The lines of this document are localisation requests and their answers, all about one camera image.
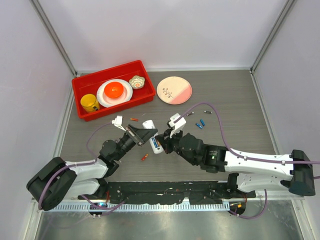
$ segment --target yellow mug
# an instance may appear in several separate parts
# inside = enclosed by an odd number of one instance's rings
[[[87,113],[92,113],[100,109],[98,99],[93,94],[84,95],[80,100],[80,104]]]

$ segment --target white wall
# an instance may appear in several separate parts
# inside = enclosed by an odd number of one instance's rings
[[[256,72],[281,152],[300,149],[312,161],[320,161],[319,9],[318,0],[298,0]],[[320,175],[320,166],[313,169]],[[319,180],[315,187],[306,201],[319,226]]]
[[[17,240],[26,184],[53,154],[72,76],[28,0],[0,1],[0,235]]]
[[[286,0],[40,0],[78,71],[251,67]]]

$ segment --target white cylindrical container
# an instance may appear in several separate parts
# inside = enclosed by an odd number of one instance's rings
[[[152,120],[147,120],[144,123],[142,123],[142,126],[144,129],[155,129],[154,122]],[[164,148],[160,145],[160,143],[156,140],[155,136],[157,136],[158,133],[156,133],[153,137],[149,139],[151,148],[155,154],[160,154],[164,151]]]

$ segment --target gray wood tabletop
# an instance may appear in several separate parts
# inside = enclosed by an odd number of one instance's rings
[[[61,157],[65,161],[85,161],[93,159],[86,149],[86,142],[92,132],[99,126],[123,116],[123,126],[132,124],[142,128],[146,120],[153,120],[159,133],[167,127],[168,119],[175,113],[184,113],[192,105],[206,101],[218,109],[226,139],[237,150],[274,154],[274,149],[258,97],[248,70],[212,70],[212,71],[158,71],[149,72],[155,88],[158,83],[170,76],[185,78],[192,86],[191,98],[180,105],[164,103],[156,95],[154,100],[116,114],[108,115],[86,122],[78,118],[76,106],[71,111],[66,130]],[[201,105],[195,108],[187,121],[183,132],[191,133],[206,144],[223,146],[217,117],[204,113],[211,109]],[[195,123],[203,119],[206,126],[198,128]],[[123,136],[123,131],[112,126],[99,130],[90,141],[90,148],[98,155],[105,140],[115,140]],[[141,158],[148,154],[145,161]],[[199,166],[192,166],[175,154],[154,154],[150,144],[135,146],[121,159],[118,170],[108,178],[109,181],[208,181],[226,180],[229,173],[207,173]]]

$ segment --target red plastic bin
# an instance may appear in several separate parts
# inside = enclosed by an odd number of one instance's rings
[[[94,94],[96,96],[98,88],[105,81],[111,79],[123,79],[129,82],[129,80],[135,75],[145,78],[144,87],[140,89],[134,89],[132,98],[129,101],[111,107],[104,107],[100,105],[100,110],[94,112],[86,112],[82,108],[80,104],[81,98],[86,94]],[[140,60],[115,66],[85,76],[76,77],[72,80],[72,88],[78,116],[85,121],[91,121],[109,114],[114,114],[125,109],[151,102],[156,95],[156,90],[146,72],[143,63]]]

